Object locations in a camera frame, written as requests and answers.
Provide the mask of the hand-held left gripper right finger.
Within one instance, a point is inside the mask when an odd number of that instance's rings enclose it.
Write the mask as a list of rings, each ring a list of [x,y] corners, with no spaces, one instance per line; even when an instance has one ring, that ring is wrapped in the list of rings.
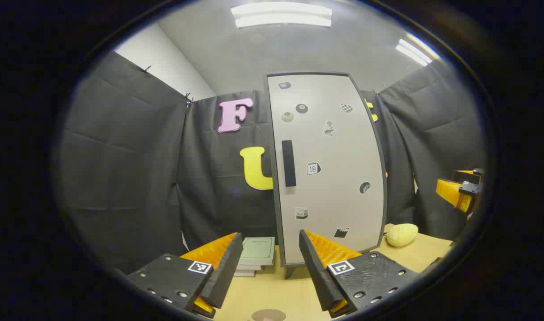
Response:
[[[299,248],[321,309],[331,317],[387,305],[420,278],[378,251],[362,254],[307,230],[299,232]]]

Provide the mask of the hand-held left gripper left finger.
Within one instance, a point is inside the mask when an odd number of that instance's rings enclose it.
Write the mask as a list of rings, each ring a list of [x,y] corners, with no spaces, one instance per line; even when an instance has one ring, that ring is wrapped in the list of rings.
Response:
[[[127,280],[165,305],[213,318],[222,308],[242,251],[243,236],[233,232],[182,255],[162,254]]]

